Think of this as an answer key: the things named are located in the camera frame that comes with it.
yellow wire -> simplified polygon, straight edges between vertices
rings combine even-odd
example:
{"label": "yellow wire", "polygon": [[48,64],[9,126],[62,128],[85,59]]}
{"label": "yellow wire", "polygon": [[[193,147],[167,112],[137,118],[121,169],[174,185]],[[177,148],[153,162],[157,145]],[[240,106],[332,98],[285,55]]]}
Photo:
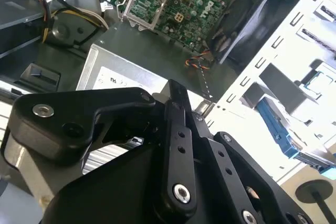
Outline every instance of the yellow wire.
{"label": "yellow wire", "polygon": [[42,43],[44,43],[47,39],[47,35],[48,35],[48,28],[45,28],[43,31],[43,38],[42,38]]}
{"label": "yellow wire", "polygon": [[99,26],[99,24],[97,24],[96,22],[94,22],[92,19],[87,18],[87,17],[85,17],[85,16],[83,16],[83,15],[80,15],[80,14],[78,14],[78,13],[72,11],[72,10],[65,10],[65,11],[63,11],[63,12],[61,12],[61,13],[72,14],[72,15],[75,15],[75,16],[78,16],[78,17],[81,17],[81,18],[84,18],[84,19],[86,19],[88,22],[91,22],[92,24],[94,24],[94,25],[96,25],[96,26]]}
{"label": "yellow wire", "polygon": [[42,43],[44,43],[47,39],[48,30],[49,30],[48,28],[44,29]]}

blue drive rail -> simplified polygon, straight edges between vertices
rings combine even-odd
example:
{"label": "blue drive rail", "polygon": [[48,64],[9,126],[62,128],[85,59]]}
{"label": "blue drive rail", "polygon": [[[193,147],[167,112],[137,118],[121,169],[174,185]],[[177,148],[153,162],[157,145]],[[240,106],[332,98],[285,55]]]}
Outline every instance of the blue drive rail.
{"label": "blue drive rail", "polygon": [[336,179],[336,154],[302,122],[291,117],[279,101],[263,98],[256,106],[268,130],[288,158],[296,158],[329,178]]}

connector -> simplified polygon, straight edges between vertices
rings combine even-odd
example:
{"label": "connector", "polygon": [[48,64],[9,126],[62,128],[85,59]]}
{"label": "connector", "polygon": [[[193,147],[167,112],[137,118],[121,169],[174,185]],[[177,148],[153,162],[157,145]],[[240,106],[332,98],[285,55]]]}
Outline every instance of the connector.
{"label": "connector", "polygon": [[183,18],[184,18],[184,16],[183,16],[181,13],[176,13],[176,15],[175,15],[175,20],[176,20],[177,22],[181,23],[182,20],[183,20]]}

green circuit board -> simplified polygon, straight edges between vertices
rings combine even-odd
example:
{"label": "green circuit board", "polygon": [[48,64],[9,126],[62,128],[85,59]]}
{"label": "green circuit board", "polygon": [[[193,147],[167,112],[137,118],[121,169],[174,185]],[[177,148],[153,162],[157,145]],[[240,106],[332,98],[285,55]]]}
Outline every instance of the green circuit board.
{"label": "green circuit board", "polygon": [[146,21],[147,23],[152,23],[156,10],[160,8],[160,0],[135,0],[134,5],[131,7],[130,13],[138,18]]}
{"label": "green circuit board", "polygon": [[[107,0],[116,5],[123,0]],[[196,52],[206,49],[205,39],[230,0],[167,0],[154,31]],[[151,23],[159,0],[136,0],[130,13]]]}
{"label": "green circuit board", "polygon": [[[222,16],[229,0],[168,0],[156,26],[158,31],[196,52],[206,49],[204,40]],[[183,20],[177,22],[176,14]]]}

gray metal surface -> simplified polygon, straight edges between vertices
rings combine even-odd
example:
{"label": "gray metal surface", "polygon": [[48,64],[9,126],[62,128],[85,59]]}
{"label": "gray metal surface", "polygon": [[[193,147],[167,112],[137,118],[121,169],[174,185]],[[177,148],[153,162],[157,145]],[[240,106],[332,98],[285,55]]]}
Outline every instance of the gray metal surface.
{"label": "gray metal surface", "polygon": [[0,29],[43,16],[38,0],[0,0]]}
{"label": "gray metal surface", "polygon": [[37,224],[42,216],[36,199],[12,184],[7,185],[0,196],[1,224]]}
{"label": "gray metal surface", "polygon": [[276,57],[282,57],[283,49],[291,42],[292,37],[296,36],[300,27],[323,1],[325,0],[300,0],[254,56],[250,64],[232,82],[230,87],[226,89],[217,105],[227,110],[235,109],[239,103],[239,99],[252,83],[255,82],[263,70]]}
{"label": "gray metal surface", "polygon": [[202,95],[196,70],[184,66],[189,57],[189,52],[150,31],[139,32],[127,23],[116,23],[91,46],[77,90],[92,89],[104,66],[151,93],[161,92],[167,80],[174,79]]}
{"label": "gray metal surface", "polygon": [[18,144],[11,134],[4,156],[10,164],[17,167],[31,193],[44,209],[60,189],[82,175],[81,163],[71,167],[55,166],[39,154]]}
{"label": "gray metal surface", "polygon": [[258,83],[253,83],[251,87],[244,94],[246,102],[251,108],[257,106],[257,104],[264,98],[268,97],[271,99],[276,99],[275,95],[268,88],[259,85]]}
{"label": "gray metal surface", "polygon": [[318,111],[318,103],[304,93],[287,76],[270,64],[260,75],[262,81],[279,99],[288,114],[307,122]]}

